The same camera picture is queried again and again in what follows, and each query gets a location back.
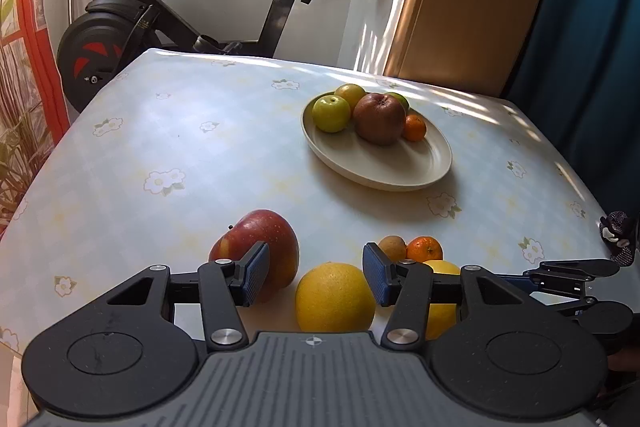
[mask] yellow-green fruit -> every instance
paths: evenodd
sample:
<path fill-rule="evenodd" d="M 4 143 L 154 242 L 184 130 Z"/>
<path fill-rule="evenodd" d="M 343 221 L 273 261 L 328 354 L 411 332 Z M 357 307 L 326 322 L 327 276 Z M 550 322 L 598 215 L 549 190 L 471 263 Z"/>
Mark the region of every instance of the yellow-green fruit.
<path fill-rule="evenodd" d="M 353 114 L 353 108 L 367 92 L 358 84 L 343 84 L 334 91 L 334 94 L 343 97 L 349 103 L 351 114 Z"/>
<path fill-rule="evenodd" d="M 296 289 L 296 318 L 302 331 L 366 331 L 375 311 L 376 301 L 364 273 L 351 264 L 316 266 Z"/>
<path fill-rule="evenodd" d="M 402 104 L 402 107 L 404 107 L 404 112 L 409 111 L 409 101 L 404 96 L 402 96 L 398 92 L 393 92 L 393 91 L 389 91 L 387 94 L 390 94 L 392 97 L 396 98 L 398 102 Z"/>
<path fill-rule="evenodd" d="M 387 235 L 378 243 L 378 246 L 394 263 L 406 258 L 406 245 L 399 235 Z"/>
<path fill-rule="evenodd" d="M 433 259 L 425 261 L 436 273 L 448 273 L 450 275 L 460 275 L 460 268 L 453 263 Z M 456 324 L 455 304 L 430 304 L 429 318 L 427 320 L 426 337 L 428 341 L 437 339 L 441 334 Z"/>

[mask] tablecloth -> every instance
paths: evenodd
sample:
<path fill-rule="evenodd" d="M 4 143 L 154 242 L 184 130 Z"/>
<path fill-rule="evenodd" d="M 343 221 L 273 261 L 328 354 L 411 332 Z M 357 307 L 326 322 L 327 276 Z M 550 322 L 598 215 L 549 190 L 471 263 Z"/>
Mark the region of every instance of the tablecloth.
<path fill-rule="evenodd" d="M 347 82 L 404 94 L 449 141 L 447 176 L 384 192 L 319 161 L 300 114 Z M 23 352 L 39 331 L 149 265 L 196 271 L 228 225 L 256 208 L 290 222 L 301 259 L 289 288 L 241 311 L 250 334 L 295 330 L 300 277 L 326 261 L 361 266 L 363 245 L 385 235 L 431 235 L 447 261 L 496 273 L 607 253 L 597 202 L 504 100 L 309 64 L 150 50 L 80 115 L 6 230 L 0 341 Z M 386 316 L 378 310 L 377 334 Z M 202 330 L 193 306 L 176 323 Z"/>

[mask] beige plate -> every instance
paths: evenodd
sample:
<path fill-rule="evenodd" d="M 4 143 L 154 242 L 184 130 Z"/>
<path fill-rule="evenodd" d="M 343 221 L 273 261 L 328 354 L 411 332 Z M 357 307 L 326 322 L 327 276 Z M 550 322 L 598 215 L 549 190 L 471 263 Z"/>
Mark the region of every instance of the beige plate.
<path fill-rule="evenodd" d="M 373 145 L 360 138 L 350 122 L 337 133 L 320 131 L 311 117 L 314 103 L 306 104 L 300 122 L 306 141 L 329 168 L 367 187 L 401 192 L 418 190 L 441 179 L 451 167 L 451 147 L 433 123 L 413 109 L 427 124 L 427 136 L 420 142 L 399 139 L 390 146 Z"/>

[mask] dark blue curtain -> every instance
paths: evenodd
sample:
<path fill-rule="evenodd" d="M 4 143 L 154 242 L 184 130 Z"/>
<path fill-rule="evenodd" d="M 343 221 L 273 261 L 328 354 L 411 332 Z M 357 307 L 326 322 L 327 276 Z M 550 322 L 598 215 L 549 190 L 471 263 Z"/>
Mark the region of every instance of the dark blue curtain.
<path fill-rule="evenodd" d="M 640 212 L 640 0 L 541 0 L 504 96 L 606 212 Z"/>

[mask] green lime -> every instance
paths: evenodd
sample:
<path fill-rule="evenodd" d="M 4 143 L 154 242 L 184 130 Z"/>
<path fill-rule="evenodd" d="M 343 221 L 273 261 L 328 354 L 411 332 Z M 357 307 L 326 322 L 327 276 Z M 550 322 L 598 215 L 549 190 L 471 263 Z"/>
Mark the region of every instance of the green lime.
<path fill-rule="evenodd" d="M 404 112 L 409 111 L 409 102 L 407 102 L 407 99 L 404 96 L 402 96 L 398 92 L 393 91 L 390 91 L 387 94 L 390 94 L 392 97 L 398 99 L 398 102 L 400 102 L 402 104 L 402 107 L 404 107 Z"/>

